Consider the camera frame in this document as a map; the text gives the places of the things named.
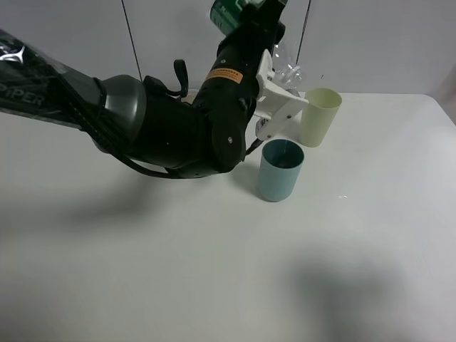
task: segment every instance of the white wall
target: white wall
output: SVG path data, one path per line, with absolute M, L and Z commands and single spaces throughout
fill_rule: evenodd
M 177 87 L 172 63 L 187 63 L 190 87 L 199 88 L 216 58 L 224 36 L 207 17 L 214 0 L 125 0 L 142 76 L 151 75 Z M 290 0 L 282 21 L 296 58 L 307 0 Z
M 442 84 L 431 93 L 431 96 L 456 123 L 456 65 Z
M 90 76 L 139 76 L 120 1 L 0 0 L 0 27 Z
M 452 0 L 313 0 L 305 88 L 431 93 L 455 63 L 455 14 Z

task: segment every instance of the logo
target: logo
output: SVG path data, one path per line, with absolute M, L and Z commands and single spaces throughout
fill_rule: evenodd
M 17 87 L 8 87 L 0 83 L 0 100 L 7 99 L 15 102 L 29 103 L 41 107 L 45 101 L 44 96 L 32 91 Z
M 22 54 L 24 53 L 25 49 L 26 49 L 26 47 L 22 46 L 22 49 L 19 52 L 6 53 L 6 54 L 0 56 L 0 61 L 18 62 L 20 64 L 24 64 L 24 59 L 22 57 Z

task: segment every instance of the cup rim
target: cup rim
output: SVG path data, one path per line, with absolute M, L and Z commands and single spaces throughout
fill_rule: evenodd
M 331 95 L 335 95 L 337 97 L 337 101 L 338 101 L 338 105 L 334 105 L 334 106 L 331 106 L 331 107 L 321 107 L 320 105 L 315 105 L 313 103 L 310 102 L 310 100 L 307 98 L 307 94 L 311 93 L 311 92 L 314 92 L 314 91 L 325 91 L 327 93 L 331 93 Z M 304 96 L 304 98 L 306 100 L 309 101 L 309 105 L 312 105 L 313 107 L 317 107 L 319 109 L 334 109 L 334 108 L 337 108 L 337 107 L 340 107 L 342 105 L 342 96 L 341 94 L 339 94 L 337 91 L 333 90 L 333 89 L 330 89 L 330 88 L 314 88 L 314 89 L 311 89 L 309 91 L 306 91 L 306 95 Z
M 278 167 L 278 166 L 272 164 L 272 163 L 264 156 L 264 149 L 266 148 L 266 146 L 269 145 L 270 143 L 274 143 L 274 142 L 278 142 L 278 141 L 285 141 L 285 142 L 288 142 L 288 143 L 290 142 L 290 143 L 292 143 L 293 145 L 297 146 L 297 148 L 301 151 L 301 153 L 300 153 L 300 158 L 299 158 L 299 159 L 300 159 L 299 164 L 297 164 L 297 165 L 295 165 L 295 166 L 293 166 L 293 167 Z M 278 170 L 292 170 L 292 169 L 295 169 L 295 168 L 297 168 L 297 167 L 300 167 L 300 166 L 304 163 L 304 160 L 306 159 L 306 155 L 304 154 L 304 151 L 303 151 L 302 147 L 301 147 L 299 144 L 297 144 L 296 142 L 291 141 L 291 140 L 288 140 L 288 139 L 273 139 L 273 140 L 268 141 L 268 142 L 264 145 L 263 149 L 261 150 L 261 157 L 262 157 L 262 158 L 264 159 L 264 161 L 267 162 L 270 166 L 272 166 L 272 167 L 274 167 L 274 168 L 276 168 L 276 169 L 278 169 Z

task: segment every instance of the orange warning label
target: orange warning label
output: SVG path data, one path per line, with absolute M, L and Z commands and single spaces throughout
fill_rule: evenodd
M 229 80 L 234 81 L 236 83 L 241 83 L 244 75 L 233 69 L 220 68 L 211 71 L 209 75 L 207 75 L 206 81 L 216 77 L 228 78 Z

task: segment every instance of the clear plastic bottle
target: clear plastic bottle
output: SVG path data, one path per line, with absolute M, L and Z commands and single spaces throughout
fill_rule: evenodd
M 229 35 L 239 25 L 242 9 L 247 4 L 258 5 L 262 0 L 215 0 L 208 13 L 212 23 L 225 35 Z M 304 79 L 301 67 L 290 57 L 285 37 L 275 45 L 272 62 L 276 77 L 273 82 L 285 90 L 297 89 Z
M 297 89 L 304 80 L 304 73 L 301 67 L 292 61 L 284 39 L 275 45 L 272 53 L 272 65 L 276 73 L 273 82 L 285 90 Z

